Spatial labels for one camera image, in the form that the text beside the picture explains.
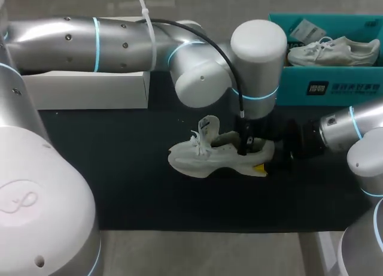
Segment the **shoe sole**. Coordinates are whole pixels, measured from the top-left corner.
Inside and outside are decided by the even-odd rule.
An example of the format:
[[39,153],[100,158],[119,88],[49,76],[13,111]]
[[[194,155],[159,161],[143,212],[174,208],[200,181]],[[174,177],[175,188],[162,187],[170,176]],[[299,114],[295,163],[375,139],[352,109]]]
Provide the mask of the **shoe sole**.
[[252,176],[252,177],[266,177],[267,173],[265,172],[259,172],[254,169],[255,166],[237,166],[237,167],[219,167],[211,170],[200,170],[200,171],[189,171],[189,170],[183,170],[174,167],[173,165],[170,164],[171,167],[174,168],[174,170],[177,170],[179,173],[182,173],[186,176],[194,177],[194,178],[206,178],[210,174],[212,174],[214,171],[221,169],[221,168],[231,168],[234,169],[236,172],[242,174],[242,175],[247,175],[247,176]]

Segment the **white robot arm cap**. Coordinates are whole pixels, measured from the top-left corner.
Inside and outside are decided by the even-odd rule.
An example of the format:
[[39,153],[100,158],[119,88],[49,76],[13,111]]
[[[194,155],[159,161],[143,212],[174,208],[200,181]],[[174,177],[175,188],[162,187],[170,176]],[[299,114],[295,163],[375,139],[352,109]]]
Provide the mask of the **white robot arm cap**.
[[276,23],[268,20],[250,20],[236,28],[230,44],[240,59],[265,63],[286,52],[287,37]]
[[92,192],[46,140],[26,129],[0,128],[0,160],[0,275],[51,275],[90,235]]
[[175,82],[175,91],[184,105],[200,108],[215,103],[231,85],[229,73],[208,60],[183,73]]
[[372,129],[347,153],[350,170],[361,177],[383,174],[383,128]]

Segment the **teal cardboard box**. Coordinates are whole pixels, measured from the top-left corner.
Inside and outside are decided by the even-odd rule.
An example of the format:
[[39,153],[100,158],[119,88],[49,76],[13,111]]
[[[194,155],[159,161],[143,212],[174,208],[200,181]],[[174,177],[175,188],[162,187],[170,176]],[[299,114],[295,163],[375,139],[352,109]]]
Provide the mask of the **teal cardboard box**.
[[286,33],[288,48],[302,46],[290,34],[306,19],[324,29],[326,36],[368,43],[379,39],[381,52],[375,66],[286,66],[282,71],[278,105],[349,106],[383,96],[383,16],[332,14],[270,14]]

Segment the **robotic arm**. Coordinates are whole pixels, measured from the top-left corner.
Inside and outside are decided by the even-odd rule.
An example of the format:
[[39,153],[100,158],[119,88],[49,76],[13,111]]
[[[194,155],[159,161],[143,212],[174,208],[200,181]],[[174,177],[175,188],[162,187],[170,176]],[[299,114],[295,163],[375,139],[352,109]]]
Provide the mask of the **robotic arm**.
[[[8,23],[1,11],[3,7],[0,245],[8,248],[1,253],[0,275],[102,275],[92,193],[84,178],[51,146],[22,74],[125,73],[155,67],[170,71],[180,101],[195,108],[214,103],[229,89],[242,140],[238,152],[243,154],[255,136],[256,121],[275,106],[287,39],[274,23],[246,22],[217,49],[201,37],[205,32],[197,23],[153,20],[157,47],[153,65],[153,44],[145,23],[92,17]],[[292,154],[349,150],[348,163],[362,189],[383,195],[379,150],[370,153],[383,143],[382,103],[358,105],[308,123],[302,130],[304,143]]]

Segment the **black work surface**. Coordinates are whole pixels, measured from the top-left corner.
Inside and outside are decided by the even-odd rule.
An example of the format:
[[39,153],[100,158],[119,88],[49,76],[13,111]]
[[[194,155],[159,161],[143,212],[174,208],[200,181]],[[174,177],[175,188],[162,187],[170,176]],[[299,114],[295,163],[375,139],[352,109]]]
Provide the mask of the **black work surface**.
[[[152,74],[148,110],[41,111],[53,144],[84,176],[101,229],[225,232],[344,230],[368,208],[346,155],[295,164],[294,173],[245,177],[230,169],[186,177],[168,149],[189,140],[207,114],[232,130],[227,95],[193,110],[180,104],[168,74]],[[300,122],[334,107],[279,107]]]

